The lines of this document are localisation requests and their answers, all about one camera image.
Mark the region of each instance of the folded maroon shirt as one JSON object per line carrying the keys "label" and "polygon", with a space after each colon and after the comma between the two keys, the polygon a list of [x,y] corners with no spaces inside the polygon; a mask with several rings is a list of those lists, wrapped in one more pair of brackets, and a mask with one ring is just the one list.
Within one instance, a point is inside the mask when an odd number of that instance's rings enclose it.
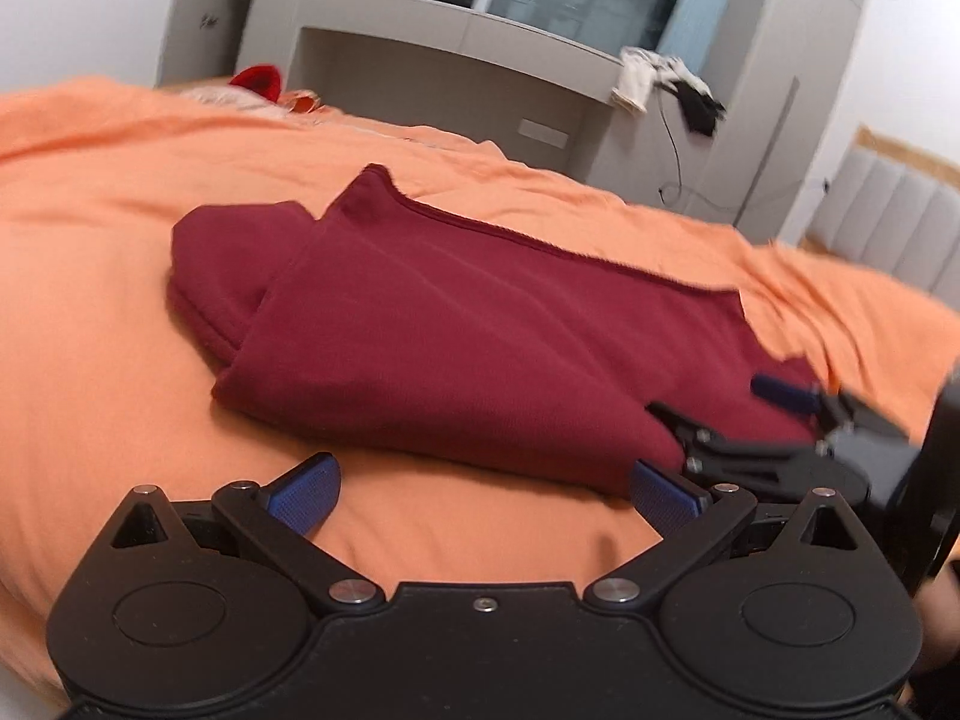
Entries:
{"label": "folded maroon shirt", "polygon": [[198,208],[170,298],[223,363],[213,396],[298,433],[626,495],[683,454],[661,400],[734,439],[810,440],[750,393],[812,385],[736,292],[678,284],[422,205],[364,170],[320,220],[294,202]]}

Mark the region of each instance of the cord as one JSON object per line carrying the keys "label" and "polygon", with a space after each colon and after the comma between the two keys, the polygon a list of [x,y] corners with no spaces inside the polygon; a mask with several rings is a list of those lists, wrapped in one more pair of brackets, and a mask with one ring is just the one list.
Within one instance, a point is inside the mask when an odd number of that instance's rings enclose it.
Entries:
{"label": "cord", "polygon": [[[672,181],[667,181],[665,184],[662,184],[661,187],[657,190],[659,198],[661,199],[661,205],[664,206],[667,210],[672,210],[680,204],[680,200],[683,198],[683,193],[692,194],[697,197],[704,205],[709,206],[714,211],[719,211],[722,214],[728,214],[735,212],[737,210],[736,206],[728,205],[719,205],[713,202],[705,194],[696,191],[695,189],[688,189],[683,186],[683,166],[680,165],[680,151],[677,148],[677,141],[673,137],[673,130],[670,129],[670,122],[666,121],[666,113],[664,112],[664,87],[661,84],[656,86],[656,102],[658,103],[659,112],[661,113],[661,119],[664,120],[664,127],[666,127],[666,134],[670,138],[670,146],[673,146],[673,155],[677,160],[677,182],[673,183]],[[818,187],[824,189],[824,193],[827,191],[827,187],[821,184],[819,181],[812,182]],[[754,200],[750,203],[751,209],[760,208],[767,203],[772,203],[774,200],[779,200],[789,191],[800,191],[802,190],[808,182],[803,181],[803,178],[799,181],[794,181],[792,184],[787,185],[784,189],[776,191],[775,193],[767,194],[765,197]],[[664,191],[667,189],[674,188],[677,191],[677,199],[670,203],[666,201],[664,197]]]}

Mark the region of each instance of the headboard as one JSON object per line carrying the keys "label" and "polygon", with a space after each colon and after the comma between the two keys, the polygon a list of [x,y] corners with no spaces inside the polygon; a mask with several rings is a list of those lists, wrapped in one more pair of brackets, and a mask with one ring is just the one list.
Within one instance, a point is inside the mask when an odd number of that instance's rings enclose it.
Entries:
{"label": "headboard", "polygon": [[960,167],[861,127],[805,247],[885,271],[960,310]]}

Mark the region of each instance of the orange bedsheet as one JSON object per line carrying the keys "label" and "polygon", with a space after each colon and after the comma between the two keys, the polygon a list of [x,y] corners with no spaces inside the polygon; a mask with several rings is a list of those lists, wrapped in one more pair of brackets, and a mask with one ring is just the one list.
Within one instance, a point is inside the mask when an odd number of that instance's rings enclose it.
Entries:
{"label": "orange bedsheet", "polygon": [[[736,287],[760,341],[805,354],[923,435],[960,316],[867,269],[627,206],[495,146],[326,112],[272,122],[85,79],[0,98],[0,659],[52,685],[37,630],[134,484],[199,498],[316,447],[227,413],[164,303],[173,223],[203,203],[296,199],[320,215],[364,165],[405,194],[560,247]],[[456,377],[451,376],[451,386]],[[353,447],[316,541],[401,579],[584,584],[655,543],[623,502]]]}

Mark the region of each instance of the blue textured pad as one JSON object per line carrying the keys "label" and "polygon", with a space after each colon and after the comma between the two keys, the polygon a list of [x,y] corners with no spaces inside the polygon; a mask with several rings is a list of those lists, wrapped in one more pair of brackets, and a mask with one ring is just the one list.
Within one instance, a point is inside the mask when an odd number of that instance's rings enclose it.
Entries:
{"label": "blue textured pad", "polygon": [[820,393],[817,389],[804,389],[765,373],[757,373],[752,378],[750,392],[788,412],[814,415],[820,410]]}
{"label": "blue textured pad", "polygon": [[340,464],[333,455],[316,460],[311,458],[277,482],[265,488],[270,496],[267,512],[301,536],[306,536],[327,519],[337,505]]}
{"label": "blue textured pad", "polygon": [[664,538],[702,514],[696,498],[645,463],[634,464],[630,474],[630,500]]}

